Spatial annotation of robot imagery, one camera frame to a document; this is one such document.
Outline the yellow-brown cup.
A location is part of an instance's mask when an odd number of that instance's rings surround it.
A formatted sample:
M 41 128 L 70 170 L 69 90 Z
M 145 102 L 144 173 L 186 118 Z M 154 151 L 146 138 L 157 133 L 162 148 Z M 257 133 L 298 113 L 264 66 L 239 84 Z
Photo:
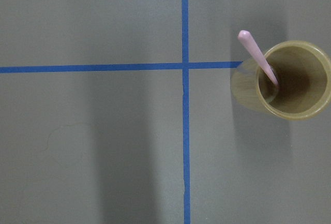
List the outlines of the yellow-brown cup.
M 321 48 L 290 40 L 267 50 L 265 57 L 279 85 L 247 59 L 231 76 L 231 93 L 239 104 L 292 121 L 312 118 L 330 104 L 330 57 Z

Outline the pink chopstick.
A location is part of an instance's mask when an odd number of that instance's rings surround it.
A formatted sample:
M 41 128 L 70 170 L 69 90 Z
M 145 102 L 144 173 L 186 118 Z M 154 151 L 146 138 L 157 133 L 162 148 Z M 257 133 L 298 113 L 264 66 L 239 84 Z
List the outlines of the pink chopstick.
M 243 47 L 248 51 L 248 53 L 252 56 L 252 58 L 256 61 L 258 66 L 264 71 L 264 73 L 271 80 L 271 82 L 276 87 L 278 87 L 279 82 L 276 78 L 276 75 L 272 71 L 270 64 L 267 62 L 264 54 L 257 45 L 251 33 L 246 30 L 241 30 L 237 36 L 237 39 L 240 41 Z

